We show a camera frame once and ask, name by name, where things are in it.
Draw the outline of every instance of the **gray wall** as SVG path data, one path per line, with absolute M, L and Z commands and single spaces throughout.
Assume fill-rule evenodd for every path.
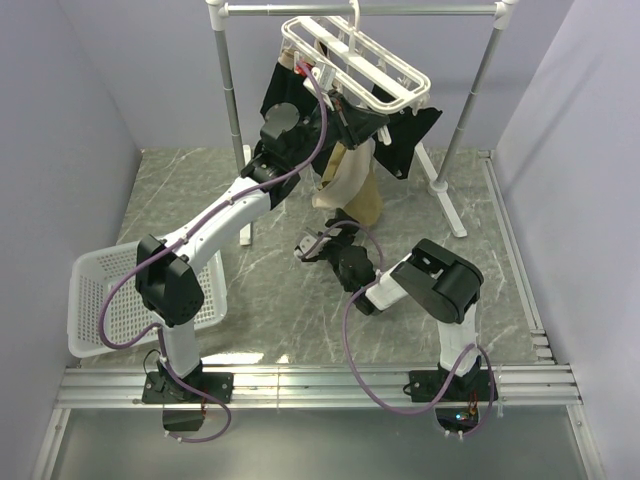
M 54 0 L 0 4 L 0 448 L 27 478 L 63 368 L 71 265 L 112 244 L 139 153 Z
M 424 0 L 399 0 L 423 3 Z M 572 0 L 522 0 L 503 36 L 467 145 L 494 148 Z M 362 0 L 362 3 L 393 3 Z M 204 0 L 60 0 L 141 147 L 230 145 L 215 40 Z M 312 3 L 237 0 L 234 3 Z M 314 0 L 347 3 L 347 0 Z M 490 0 L 440 3 L 490 4 Z M 258 110 L 284 18 L 232 18 L 228 36 L 242 131 L 255 141 Z M 444 116 L 429 135 L 446 146 L 478 68 L 490 17 L 363 17 L 362 28 L 433 81 Z
M 634 0 L 576 0 L 497 150 L 554 351 L 611 479 L 638 478 L 640 41 Z

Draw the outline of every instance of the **perforated basket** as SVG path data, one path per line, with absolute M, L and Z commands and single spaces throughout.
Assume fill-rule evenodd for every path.
M 67 335 L 69 351 L 76 357 L 91 357 L 111 351 L 100 341 L 98 315 L 113 285 L 135 267 L 136 248 L 136 242 L 105 248 L 87 253 L 74 263 L 69 287 Z M 195 318 L 196 329 L 216 325 L 227 313 L 227 287 L 219 252 L 200 273 L 198 281 L 205 301 Z M 113 298 L 107 311 L 105 330 L 113 342 L 124 343 L 152 321 L 151 313 L 142 304 L 132 279 Z M 156 336 L 149 332 L 140 344 L 151 342 Z

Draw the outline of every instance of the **gray tile floor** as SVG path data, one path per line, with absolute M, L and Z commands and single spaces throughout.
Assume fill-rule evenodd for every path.
M 431 152 L 436 163 L 443 152 Z M 408 181 L 376 170 L 385 202 L 373 229 L 388 262 L 421 238 L 429 238 L 474 262 L 485 276 L 477 328 L 495 363 L 536 360 L 529 327 L 477 152 L 459 155 L 450 177 L 451 197 L 469 232 L 452 236 L 424 174 L 414 164 Z M 168 233 L 215 200 L 235 178 L 227 149 L 146 150 L 119 242 Z M 292 250 L 304 227 L 321 230 L 331 212 L 314 210 L 313 177 L 303 181 L 275 211 L 255 224 L 254 244 L 222 249 L 228 286 L 225 320 L 198 333 L 203 357 L 234 354 L 234 363 L 328 364 L 344 361 L 340 340 L 342 292 L 326 263 L 301 264 Z M 350 339 L 359 363 L 428 362 L 439 355 L 435 320 L 405 299 L 377 317 L 350 317 Z M 140 365 L 149 345 L 92 359 L 84 365 Z

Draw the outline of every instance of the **purple cable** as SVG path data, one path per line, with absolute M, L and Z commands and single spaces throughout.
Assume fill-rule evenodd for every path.
M 104 299 L 104 302 L 102 303 L 102 306 L 100 307 L 100 313 L 99 313 L 99 318 L 98 318 L 98 333 L 100 335 L 100 340 L 102 341 L 103 344 L 105 344 L 107 347 L 111 348 L 112 350 L 123 350 L 125 348 L 129 348 L 129 347 L 135 345 L 147 333 L 149 333 L 153 328 L 158 327 L 158 340 L 160 342 L 160 350 L 162 351 L 163 357 L 166 359 L 166 361 L 164 363 L 164 367 L 166 368 L 167 372 L 169 372 L 169 375 L 171 375 L 171 378 L 173 378 L 173 380 L 178 385 L 180 385 L 182 388 L 184 388 L 185 390 L 187 390 L 187 391 L 189 391 L 191 393 L 194 393 L 195 395 L 199 395 L 199 396 L 205 398 L 206 400 L 209 400 L 210 402 L 213 402 L 213 403 L 215 403 L 217 405 L 220 405 L 222 407 L 222 409 L 225 411 L 225 413 L 227 414 L 227 422 L 225 423 L 224 427 L 222 427 L 222 429 L 218 433 L 216 433 L 214 435 L 211 435 L 209 437 L 205 437 L 205 438 L 183 438 L 183 437 L 180 437 L 179 435 L 174 434 L 174 433 L 170 434 L 171 437 L 176 438 L 176 439 L 178 439 L 178 440 L 180 440 L 180 441 L 182 441 L 184 443 L 204 443 L 204 442 L 208 442 L 210 440 L 215 440 L 216 438 L 219 438 L 221 435 L 223 435 L 228 430 L 229 426 L 231 425 L 231 410 L 229 410 L 229 407 L 227 407 L 222 401 L 218 400 L 217 398 L 215 398 L 215 397 L 213 397 L 213 396 L 211 396 L 211 395 L 209 395 L 207 393 L 201 392 L 200 390 L 198 390 L 196 388 L 193 388 L 190 385 L 188 385 L 187 383 L 183 382 L 182 379 L 176 374 L 176 372 L 171 367 L 171 364 L 169 363 L 169 359 L 167 358 L 167 351 L 166 351 L 166 346 L 165 346 L 165 343 L 164 343 L 164 335 L 163 335 L 163 332 L 162 332 L 162 325 L 160 323 L 158 323 L 158 322 L 151 323 L 150 325 L 145 327 L 138 335 L 136 335 L 133 339 L 129 340 L 128 342 L 125 342 L 125 343 L 122 343 L 122 344 L 117 344 L 117 343 L 113 343 L 111 340 L 109 340 L 107 338 L 107 334 L 106 334 L 106 331 L 105 331 L 105 320 L 106 320 L 106 316 L 107 316 L 107 309 L 109 308 L 109 304 L 111 303 L 111 301 L 115 297 L 116 293 L 118 293 L 118 291 L 122 288 L 122 286 L 125 283 L 127 283 L 131 278 L 133 278 L 140 271 L 142 271 L 143 269 L 147 268 L 152 263 L 158 261 L 159 259 L 161 259 L 165 255 L 168 255 L 170 252 L 173 252 L 177 248 L 179 248 L 182 245 L 184 245 L 193 235 L 195 235 L 209 220 L 211 220 L 211 218 L 216 216 L 222 209 L 224 209 L 227 206 L 235 203 L 237 200 L 241 199 L 245 195 L 248 195 L 249 193 L 255 192 L 256 190 L 259 190 L 259 189 L 262 189 L 262 188 L 271 187 L 273 185 L 276 185 L 276 184 L 278 184 L 280 182 L 283 182 L 283 181 L 293 177 L 294 175 L 297 175 L 302 170 L 304 170 L 306 167 L 308 167 L 311 164 L 311 162 L 313 162 L 313 160 L 316 158 L 316 156 L 322 150 L 322 147 L 324 146 L 324 142 L 325 142 L 325 140 L 327 138 L 327 130 L 329 128 L 329 119 L 328 119 L 328 116 L 327 116 L 327 107 L 324 104 L 324 99 L 322 97 L 322 89 L 320 88 L 320 85 L 318 85 L 317 80 L 311 74 L 311 72 L 307 68 L 306 64 L 304 64 L 303 62 L 298 62 L 298 67 L 300 67 L 300 69 L 304 72 L 304 74 L 307 76 L 307 78 L 309 79 L 309 81 L 311 81 L 311 84 L 313 85 L 313 89 L 315 91 L 316 98 L 318 99 L 318 105 L 320 107 L 320 117 L 321 117 L 321 121 L 322 121 L 321 129 L 320 129 L 320 137 L 318 138 L 318 143 L 316 144 L 315 148 L 313 149 L 313 151 L 311 152 L 309 157 L 304 162 L 302 162 L 300 165 L 298 165 L 296 168 L 291 170 L 290 172 L 285 173 L 284 175 L 281 175 L 281 176 L 279 176 L 277 178 L 274 178 L 272 180 L 269 180 L 269 181 L 266 181 L 264 183 L 261 183 L 261 184 L 258 184 L 258 185 L 254 185 L 253 187 L 250 187 L 250 188 L 247 188 L 245 190 L 242 190 L 241 192 L 238 192 L 234 196 L 232 196 L 230 200 L 225 200 L 224 202 L 222 202 L 222 203 L 216 205 L 215 207 L 213 207 L 209 212 L 207 212 L 206 215 L 204 215 L 193 227 L 191 227 L 187 231 L 187 233 L 185 234 L 185 238 L 180 238 L 179 240 L 177 240 L 173 244 L 171 244 L 168 247 L 166 247 L 164 250 L 156 253 L 155 255 L 153 255 L 152 257 L 148 258 L 147 260 L 145 260 L 144 262 L 140 263 L 139 265 L 136 265 L 135 268 L 133 268 L 124 277 L 122 277 L 114 285 L 114 287 L 111 289 L 111 291 L 107 294 L 106 298 Z
M 353 221 L 350 221 L 350 220 L 343 220 L 343 221 L 340 221 L 340 222 L 336 222 L 331 227 L 327 228 L 324 232 L 322 232 L 320 237 L 318 237 L 318 239 L 311 246 L 311 248 L 309 248 L 309 250 L 307 250 L 307 253 L 304 253 L 301 258 L 302 259 L 307 258 L 309 253 L 312 252 L 320 244 L 320 242 L 329 235 L 329 233 L 332 230 L 334 230 L 335 228 L 342 227 L 344 225 L 351 225 L 351 226 L 358 227 L 360 230 L 362 230 L 365 233 L 365 235 L 367 235 L 369 240 L 371 240 L 371 242 L 376 247 L 376 250 L 378 251 L 378 256 L 380 257 L 380 268 L 379 268 L 379 270 L 381 272 L 384 271 L 384 255 L 382 253 L 382 247 L 380 246 L 378 241 L 375 239 L 373 234 L 364 225 L 361 225 L 361 224 L 359 224 L 357 222 L 353 222 Z M 393 406 L 385 403 L 380 397 L 378 397 L 375 393 L 373 393 L 373 390 L 371 390 L 371 387 L 369 387 L 369 385 L 367 385 L 365 383 L 364 379 L 362 378 L 362 375 L 360 374 L 360 372 L 358 372 L 358 368 L 356 367 L 356 364 L 355 364 L 355 362 L 353 360 L 353 356 L 351 355 L 351 349 L 349 348 L 349 339 L 348 339 L 348 335 L 347 335 L 347 323 L 348 323 L 347 320 L 348 320 L 348 317 L 349 317 L 349 311 L 351 310 L 351 307 L 353 306 L 355 301 L 360 297 L 360 295 L 364 294 L 364 292 L 366 292 L 369 288 L 371 288 L 374 285 L 376 285 L 379 281 L 380 281 L 380 276 L 377 275 L 376 279 L 373 282 L 371 282 L 368 285 L 365 285 L 360 290 L 358 290 L 356 293 L 354 293 L 351 296 L 351 298 L 349 298 L 349 301 L 347 302 L 347 306 L 345 307 L 345 310 L 344 310 L 344 315 L 342 317 L 342 345 L 344 347 L 344 353 L 345 353 L 345 356 L 347 358 L 347 363 L 349 364 L 349 368 L 351 369 L 351 373 L 355 377 L 356 381 L 358 382 L 358 384 L 360 385 L 362 390 L 364 390 L 364 392 L 369 396 L 369 398 L 371 400 L 373 400 L 376 404 L 378 404 L 380 407 L 382 407 L 383 409 L 385 409 L 385 410 L 387 410 L 389 412 L 392 412 L 392 413 L 399 414 L 399 415 L 420 415 L 422 413 L 426 413 L 429 410 L 431 410 L 442 399 L 442 397 L 446 393 L 447 389 L 449 388 L 449 385 L 453 381 L 453 377 L 455 376 L 456 370 L 458 369 L 458 367 L 462 363 L 462 360 L 464 360 L 464 357 L 471 350 L 473 350 L 474 347 L 476 347 L 480 351 L 482 356 L 484 357 L 485 362 L 487 363 L 487 370 L 489 372 L 490 394 L 489 394 L 489 405 L 487 406 L 487 411 L 485 412 L 485 414 L 482 416 L 482 418 L 480 419 L 480 421 L 478 422 L 478 424 L 474 428 L 472 428 L 471 430 L 469 430 L 466 433 L 463 433 L 464 437 L 467 437 L 469 435 L 473 435 L 486 422 L 489 414 L 491 413 L 491 410 L 493 408 L 493 402 L 495 400 L 494 399 L 495 378 L 494 378 L 494 375 L 493 375 L 493 369 L 491 367 L 491 361 L 489 360 L 489 355 L 487 354 L 485 349 L 482 348 L 480 345 L 474 345 L 474 344 L 467 345 L 467 347 L 462 351 L 460 356 L 456 359 L 455 363 L 453 364 L 453 366 L 451 368 L 451 371 L 449 372 L 449 375 L 447 375 L 447 378 L 446 378 L 444 384 L 442 385 L 442 387 L 440 388 L 440 390 L 438 391 L 436 396 L 433 398 L 433 400 L 431 402 L 429 402 L 427 405 L 425 405 L 424 407 L 421 407 L 421 408 L 418 408 L 418 409 L 415 409 L 415 410 L 405 410 L 405 409 L 402 409 L 402 408 L 393 407 Z

